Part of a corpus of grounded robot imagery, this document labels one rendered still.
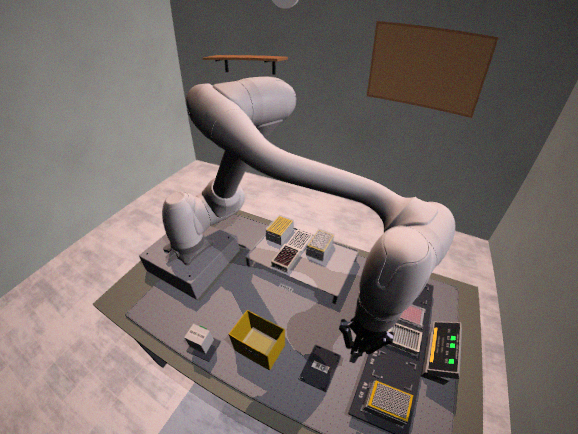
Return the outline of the yellow waste bin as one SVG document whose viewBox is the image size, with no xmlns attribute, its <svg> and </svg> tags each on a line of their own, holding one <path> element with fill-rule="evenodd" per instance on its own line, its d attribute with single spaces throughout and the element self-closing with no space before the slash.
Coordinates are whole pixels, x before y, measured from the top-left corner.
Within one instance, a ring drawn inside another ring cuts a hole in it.
<svg viewBox="0 0 578 434">
<path fill-rule="evenodd" d="M 277 340 L 268 356 L 242 342 L 252 328 Z M 282 332 L 283 331 L 283 332 Z M 282 332 L 282 333 L 281 333 Z M 281 335 L 280 335 L 281 334 Z M 232 336 L 233 335 L 233 336 Z M 246 311 L 229 333 L 233 348 L 262 367 L 270 370 L 285 346 L 285 329 L 250 312 Z"/>
</svg>

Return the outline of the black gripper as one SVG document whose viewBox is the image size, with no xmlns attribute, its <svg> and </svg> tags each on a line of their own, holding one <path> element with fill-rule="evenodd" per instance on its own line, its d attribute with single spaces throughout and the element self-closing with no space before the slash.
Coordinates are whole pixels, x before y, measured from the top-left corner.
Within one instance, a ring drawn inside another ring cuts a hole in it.
<svg viewBox="0 0 578 434">
<path fill-rule="evenodd" d="M 352 341 L 353 339 L 350 328 L 357 335 L 355 341 Z M 370 331 L 363 327 L 356 317 L 352 318 L 350 322 L 342 319 L 339 330 L 343 333 L 346 348 L 351 349 L 351 358 L 349 362 L 352 363 L 355 363 L 358 357 L 363 355 L 363 352 L 371 354 L 383 346 L 393 343 L 393 332 Z M 373 338 L 376 339 L 374 340 Z"/>
</svg>

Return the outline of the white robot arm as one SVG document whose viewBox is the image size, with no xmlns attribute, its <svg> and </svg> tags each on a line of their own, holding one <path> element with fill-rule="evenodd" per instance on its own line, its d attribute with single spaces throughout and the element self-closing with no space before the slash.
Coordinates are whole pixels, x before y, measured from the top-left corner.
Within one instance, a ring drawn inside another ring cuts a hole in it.
<svg viewBox="0 0 578 434">
<path fill-rule="evenodd" d="M 294 93 L 274 77 L 199 84 L 189 90 L 186 104 L 192 122 L 225 151 L 216 178 L 200 194 L 176 192 L 163 203 L 170 241 L 163 248 L 168 252 L 165 258 L 190 265 L 214 245 L 202 233 L 242 208 L 245 195 L 239 184 L 249 165 L 272 178 L 360 202 L 379 215 L 386 232 L 364 264 L 355 315 L 366 329 L 387 331 L 447 254 L 455 234 L 454 217 L 440 203 L 401 197 L 372 180 L 272 145 L 264 137 L 293 112 Z"/>
</svg>

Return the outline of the black flat pad with label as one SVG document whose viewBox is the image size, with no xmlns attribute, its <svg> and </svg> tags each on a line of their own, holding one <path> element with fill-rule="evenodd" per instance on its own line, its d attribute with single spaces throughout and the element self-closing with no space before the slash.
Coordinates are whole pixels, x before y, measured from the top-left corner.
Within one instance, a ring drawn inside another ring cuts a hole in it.
<svg viewBox="0 0 578 434">
<path fill-rule="evenodd" d="M 299 380 L 327 391 L 341 355 L 315 345 Z"/>
</svg>

